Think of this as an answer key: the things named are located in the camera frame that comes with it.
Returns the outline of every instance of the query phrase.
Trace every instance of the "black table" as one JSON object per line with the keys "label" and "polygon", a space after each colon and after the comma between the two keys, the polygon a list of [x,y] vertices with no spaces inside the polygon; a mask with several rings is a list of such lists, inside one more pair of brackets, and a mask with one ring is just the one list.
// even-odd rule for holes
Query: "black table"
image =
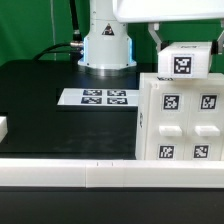
{"label": "black table", "polygon": [[[96,77],[69,62],[0,68],[1,158],[135,159],[137,108],[57,106],[63,88],[138,89],[137,72]],[[223,189],[0,188],[0,223],[207,224],[224,222]]]}

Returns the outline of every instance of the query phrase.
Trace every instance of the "cable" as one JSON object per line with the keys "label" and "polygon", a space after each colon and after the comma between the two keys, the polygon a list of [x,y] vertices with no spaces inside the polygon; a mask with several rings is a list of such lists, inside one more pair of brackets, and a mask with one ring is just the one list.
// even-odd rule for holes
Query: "cable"
{"label": "cable", "polygon": [[59,47],[70,47],[70,43],[55,44],[55,45],[53,45],[51,47],[46,48],[42,52],[44,52],[44,51],[51,51],[51,50],[54,50],[54,49],[59,48]]}
{"label": "cable", "polygon": [[69,50],[69,51],[42,51],[40,54],[37,54],[34,58],[33,58],[33,60],[34,61],[38,61],[42,56],[44,56],[45,54],[61,54],[61,53],[68,53],[68,54],[71,54],[71,53],[73,53],[73,54],[80,54],[80,52],[78,52],[78,51],[71,51],[71,50]]}
{"label": "cable", "polygon": [[76,4],[75,0],[70,0],[70,11],[71,11],[71,17],[72,17],[72,27],[73,27],[73,40],[75,41],[81,41],[82,36],[79,31],[79,23],[78,23],[78,15],[77,15],[77,10],[76,10]]}

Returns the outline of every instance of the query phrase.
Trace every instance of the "white box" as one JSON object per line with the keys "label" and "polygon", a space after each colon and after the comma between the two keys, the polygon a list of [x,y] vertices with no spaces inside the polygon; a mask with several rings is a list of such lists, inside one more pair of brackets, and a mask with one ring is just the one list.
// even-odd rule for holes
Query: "white box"
{"label": "white box", "polygon": [[211,42],[173,43],[158,56],[159,77],[207,78],[211,67]]}
{"label": "white box", "polygon": [[141,74],[136,158],[221,160],[224,76],[158,79]]}

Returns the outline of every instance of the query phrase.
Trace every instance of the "white panel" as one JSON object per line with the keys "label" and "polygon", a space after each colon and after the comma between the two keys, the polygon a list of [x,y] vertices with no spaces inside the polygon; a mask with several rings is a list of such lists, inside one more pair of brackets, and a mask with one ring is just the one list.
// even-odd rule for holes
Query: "white panel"
{"label": "white panel", "polygon": [[162,22],[224,18],[223,0],[113,0],[119,22]]}
{"label": "white panel", "polygon": [[64,89],[58,105],[137,107],[138,90]]}
{"label": "white panel", "polygon": [[[140,83],[136,158],[220,160],[224,76],[209,74],[204,80],[173,81],[158,79],[157,74],[141,76],[144,79],[141,78]],[[175,127],[175,130],[178,127],[179,131],[170,130],[170,127]]]}
{"label": "white panel", "polygon": [[86,187],[123,187],[123,161],[96,161],[86,166]]}

